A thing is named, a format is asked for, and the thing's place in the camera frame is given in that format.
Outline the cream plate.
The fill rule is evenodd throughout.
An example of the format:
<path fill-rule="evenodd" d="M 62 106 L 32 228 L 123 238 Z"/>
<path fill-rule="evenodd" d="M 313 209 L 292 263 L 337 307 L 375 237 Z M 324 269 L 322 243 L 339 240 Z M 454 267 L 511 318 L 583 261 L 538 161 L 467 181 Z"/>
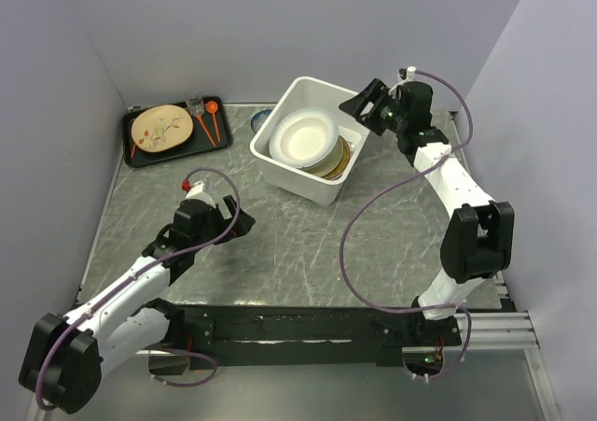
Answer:
<path fill-rule="evenodd" d="M 344 140 L 339 136 L 330 153 L 319 164 L 305 169 L 305 172 L 318 177 L 325 177 L 340 165 L 343 156 Z"/>

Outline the woven bamboo mat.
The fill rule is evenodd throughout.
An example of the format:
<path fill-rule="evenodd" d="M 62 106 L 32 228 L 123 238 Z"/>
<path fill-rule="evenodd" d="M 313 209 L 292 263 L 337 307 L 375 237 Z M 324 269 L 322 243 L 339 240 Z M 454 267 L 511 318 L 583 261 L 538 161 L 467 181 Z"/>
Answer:
<path fill-rule="evenodd" d="M 340 137 L 340 141 L 342 146 L 340 161 L 328 174 L 324 176 L 324 179 L 326 180 L 336 180 L 340 178 L 346 170 L 351 159 L 351 149 L 349 143 L 342 136 Z"/>

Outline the white plate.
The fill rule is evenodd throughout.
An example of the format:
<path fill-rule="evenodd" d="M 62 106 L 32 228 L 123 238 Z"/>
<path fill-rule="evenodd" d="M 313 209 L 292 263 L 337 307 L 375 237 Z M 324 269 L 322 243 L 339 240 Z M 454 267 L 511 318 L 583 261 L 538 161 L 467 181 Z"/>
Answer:
<path fill-rule="evenodd" d="M 308 169 L 321 163 L 333 150 L 340 135 L 331 113 L 306 107 L 284 117 L 269 140 L 271 157 L 289 167 Z"/>

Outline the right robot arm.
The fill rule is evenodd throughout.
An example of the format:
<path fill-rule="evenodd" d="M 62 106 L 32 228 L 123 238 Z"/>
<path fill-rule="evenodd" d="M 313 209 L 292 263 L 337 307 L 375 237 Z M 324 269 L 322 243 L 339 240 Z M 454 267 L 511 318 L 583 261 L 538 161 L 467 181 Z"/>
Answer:
<path fill-rule="evenodd" d="M 398 150 L 415 175 L 427 180 L 450 218 L 440 246 L 441 269 L 404 312 L 417 344 L 448 334 L 469 294 L 509 266 L 515 221 L 512 205 L 497 202 L 472 179 L 456 158 L 456 148 L 433 125 L 432 101 L 433 89 L 424 82 L 407 81 L 391 92 L 373 79 L 339 105 L 371 132 L 395 134 Z"/>

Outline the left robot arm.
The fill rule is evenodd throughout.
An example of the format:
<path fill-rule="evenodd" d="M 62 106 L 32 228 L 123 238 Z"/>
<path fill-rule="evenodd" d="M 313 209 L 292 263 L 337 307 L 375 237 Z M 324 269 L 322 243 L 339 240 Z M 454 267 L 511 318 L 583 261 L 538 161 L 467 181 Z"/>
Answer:
<path fill-rule="evenodd" d="M 149 346 L 188 344 L 183 309 L 159 298 L 206 246 L 248 234 L 255 219 L 230 195 L 225 218 L 207 196 L 186 198 L 133 265 L 112 285 L 64 316 L 47 314 L 32 331 L 19 383 L 43 411 L 82 409 L 102 379 Z"/>

